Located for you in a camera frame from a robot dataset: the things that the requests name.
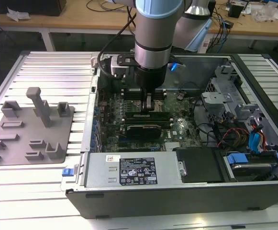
workbench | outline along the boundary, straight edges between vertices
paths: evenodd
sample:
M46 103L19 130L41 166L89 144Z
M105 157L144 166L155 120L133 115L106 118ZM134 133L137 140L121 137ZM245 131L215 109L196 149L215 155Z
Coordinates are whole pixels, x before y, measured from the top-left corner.
M240 18L228 18L224 10L225 0L217 1L218 13L224 20L234 23L229 34L230 39L275 40L278 41L278 20L256 23L251 15ZM116 34L127 23L127 14L123 12L94 12L86 8L86 0L67 0L67 5L59 17L31 15L28 21L16 22L6 15L0 15L0 26L6 31L40 32L47 51L55 51L51 33L81 33L81 34ZM96 2L89 5L100 9ZM210 40L219 31L218 23L214 22L206 35L200 53L205 53Z
M77 164L89 102L92 52L31 52L22 54L0 86L0 109L4 101L16 100L20 107L32 107L25 93L40 87L49 106L60 101L74 106L75 113L61 164L0 166L0 229L232 229L278 230L278 204L262 211L198 213L171 216L84 219L66 198L61 182L62 170ZM261 55L240 55L259 83L271 77L278 82L278 66ZM264 85L269 97L277 84Z

paper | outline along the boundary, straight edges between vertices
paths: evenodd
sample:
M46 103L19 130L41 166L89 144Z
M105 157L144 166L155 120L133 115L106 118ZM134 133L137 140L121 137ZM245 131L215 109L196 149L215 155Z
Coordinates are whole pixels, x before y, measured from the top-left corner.
M17 22L19 21L19 19L21 19L21 20L29 20L30 19L29 13L26 13L26 12L13 11L13 10L10 10L9 8L8 8L8 12L9 13L7 13L7 16Z

white sticker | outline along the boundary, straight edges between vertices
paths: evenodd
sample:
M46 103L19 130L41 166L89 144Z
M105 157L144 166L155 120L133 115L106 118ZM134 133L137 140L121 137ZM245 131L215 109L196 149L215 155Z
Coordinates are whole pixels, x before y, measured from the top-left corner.
M119 162L121 156L120 155L107 155L106 162Z

wooden table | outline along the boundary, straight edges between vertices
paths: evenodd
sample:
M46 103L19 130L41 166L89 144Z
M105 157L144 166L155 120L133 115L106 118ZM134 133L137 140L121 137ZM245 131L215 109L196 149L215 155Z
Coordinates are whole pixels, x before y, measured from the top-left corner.
M0 26L6 31L40 32L47 51L55 51L50 33L116 34L127 23L124 12L94 12L86 8L88 0L67 0L59 17L30 15L31 19L16 22L0 14ZM116 8L121 5L106 5ZM102 10L97 2L89 4L92 9ZM123 34L130 35L128 30Z
M86 8L87 2L88 0L67 0L67 5L59 17L31 15L28 21L15 22L6 15L0 15L0 25L6 31L40 32L47 51L55 51L50 33L116 34L126 24L126 13L93 12ZM218 13L224 20L234 23L229 38L278 41L278 20L256 23L251 15L241 15L238 19L230 18L227 17L225 7L220 6L225 0L217 0L217 3ZM96 2L92 2L89 6L100 9ZM210 40L216 36L218 30L218 24L213 23L199 49L200 53L206 52Z
M229 33L230 39L253 40L250 48L254 46L257 40L278 41L278 20L257 23L253 16L249 14L241 14L239 18L231 18L228 17L228 11L225 10L226 7L222 5L227 2L227 0L217 0L216 2L216 9L223 17L223 20L234 23ZM200 53L206 52L210 40L217 35L218 31L219 23L213 19L212 26L199 49Z

white table leg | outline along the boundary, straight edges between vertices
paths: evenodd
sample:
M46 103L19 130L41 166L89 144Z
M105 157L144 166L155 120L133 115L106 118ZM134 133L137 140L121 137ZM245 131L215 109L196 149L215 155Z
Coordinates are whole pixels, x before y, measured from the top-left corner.
M255 44L256 44L257 40L252 40L248 46L248 48L253 49Z
M210 40L213 39L213 34L206 34L202 44L200 45L197 53L205 54L207 52Z
M44 31L41 32L42 38L46 47L47 51L56 51L52 36L49 32L49 29L44 29Z

